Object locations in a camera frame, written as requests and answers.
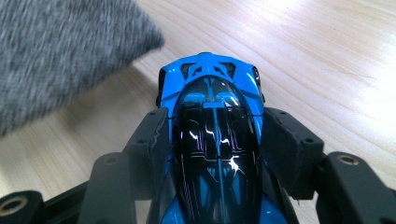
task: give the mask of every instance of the wood grain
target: wood grain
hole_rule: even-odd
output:
[[[166,45],[1,139],[0,197],[36,189],[47,200],[87,180],[154,108],[159,69],[201,51],[255,64],[267,106],[290,112],[326,152],[364,158],[396,189],[395,1],[137,2]],[[313,201],[295,205],[301,223],[318,222]],[[138,209],[145,222],[149,203]]]

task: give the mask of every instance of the gray knit fabric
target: gray knit fabric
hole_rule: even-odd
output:
[[[0,136],[162,44],[131,0],[1,0]]]

